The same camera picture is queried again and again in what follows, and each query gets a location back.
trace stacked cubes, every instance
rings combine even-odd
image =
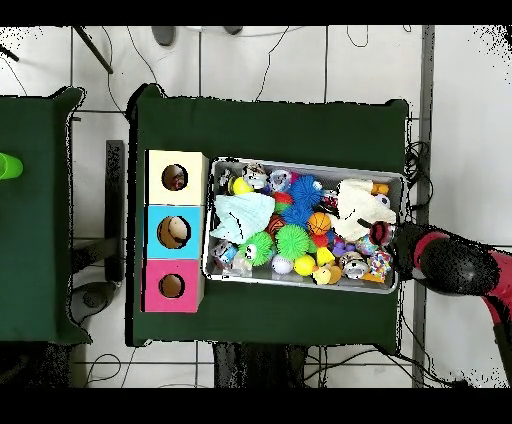
[[[146,151],[143,312],[197,312],[207,173],[199,152]]]

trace red ball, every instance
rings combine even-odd
[[[326,234],[322,234],[322,235],[314,234],[311,236],[311,240],[313,240],[313,243],[315,243],[316,247],[327,247],[327,245],[329,244],[329,240],[327,239]]]
[[[267,228],[265,228],[265,231],[270,234],[270,237],[272,237],[272,240],[275,241],[276,233],[285,226],[284,219],[281,218],[280,215],[274,213],[270,217],[270,221],[268,222]]]

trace green tablecloth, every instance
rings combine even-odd
[[[0,341],[80,343],[67,314],[71,282],[66,137],[82,90],[49,98],[0,96],[0,152],[23,174],[0,180]]]
[[[394,352],[398,290],[377,295],[207,280],[198,313],[142,313],[143,154],[146,149],[200,151],[210,159],[233,156],[402,172],[407,103],[164,97],[155,85],[142,86],[129,104],[128,239],[130,244],[135,236],[135,249],[128,248],[127,275],[134,279],[128,278],[133,298],[127,299],[127,311],[133,310],[133,317],[127,319],[127,340],[376,343]]]

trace yellow ball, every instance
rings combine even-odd
[[[316,265],[315,260],[309,256],[304,255],[298,259],[295,259],[293,263],[293,269],[299,275],[306,277],[313,273],[313,267]]]
[[[245,194],[251,191],[254,191],[254,189],[242,177],[238,177],[233,183],[233,193],[235,194]]]

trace light blue cloth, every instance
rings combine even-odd
[[[236,196],[218,195],[214,201],[219,226],[210,231],[212,237],[243,244],[252,235],[263,231],[274,212],[273,197],[260,193],[245,193]]]

